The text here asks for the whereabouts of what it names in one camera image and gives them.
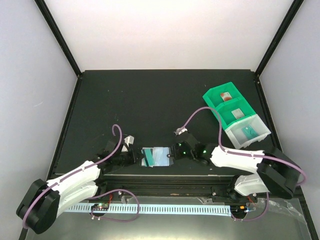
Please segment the teal credit card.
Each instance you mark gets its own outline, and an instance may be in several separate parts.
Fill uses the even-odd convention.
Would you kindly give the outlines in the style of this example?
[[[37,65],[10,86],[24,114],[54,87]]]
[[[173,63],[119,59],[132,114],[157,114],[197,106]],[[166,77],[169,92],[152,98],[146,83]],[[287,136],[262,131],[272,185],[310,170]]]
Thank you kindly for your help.
[[[143,162],[146,167],[153,167],[155,165],[155,160],[153,158],[153,152],[151,148],[143,148],[142,149],[144,158]]]

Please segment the black card holder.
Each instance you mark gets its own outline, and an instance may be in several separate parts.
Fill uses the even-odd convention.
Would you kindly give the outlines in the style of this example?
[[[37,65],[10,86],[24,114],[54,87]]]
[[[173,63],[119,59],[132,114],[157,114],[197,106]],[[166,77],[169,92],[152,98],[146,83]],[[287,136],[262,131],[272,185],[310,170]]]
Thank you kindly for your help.
[[[174,164],[173,158],[170,158],[171,149],[169,147],[143,147],[144,148],[151,148],[152,155],[154,158],[154,166],[153,167],[169,167]]]

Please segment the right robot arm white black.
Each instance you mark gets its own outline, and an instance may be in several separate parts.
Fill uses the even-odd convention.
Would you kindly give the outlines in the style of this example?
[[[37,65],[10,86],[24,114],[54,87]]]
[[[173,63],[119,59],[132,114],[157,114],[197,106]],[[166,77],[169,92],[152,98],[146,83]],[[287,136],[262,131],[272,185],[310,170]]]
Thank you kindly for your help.
[[[301,176],[300,167],[275,147],[271,152],[236,150],[216,143],[201,143],[189,132],[177,136],[169,157],[246,172],[246,175],[234,175],[227,186],[212,190],[217,197],[234,203],[260,193],[292,199]]]

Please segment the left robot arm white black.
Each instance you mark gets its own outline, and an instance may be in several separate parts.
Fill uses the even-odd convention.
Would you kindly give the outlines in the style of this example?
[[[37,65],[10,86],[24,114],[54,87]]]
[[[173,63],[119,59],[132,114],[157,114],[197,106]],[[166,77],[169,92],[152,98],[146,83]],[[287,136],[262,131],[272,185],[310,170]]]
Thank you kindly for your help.
[[[141,150],[135,149],[130,142],[110,140],[104,149],[70,172],[47,181],[35,180],[19,204],[16,215],[22,219],[24,229],[42,234],[73,205],[104,197],[112,200],[115,194],[122,194],[122,189],[107,194],[103,175],[114,166],[127,167],[141,158]]]

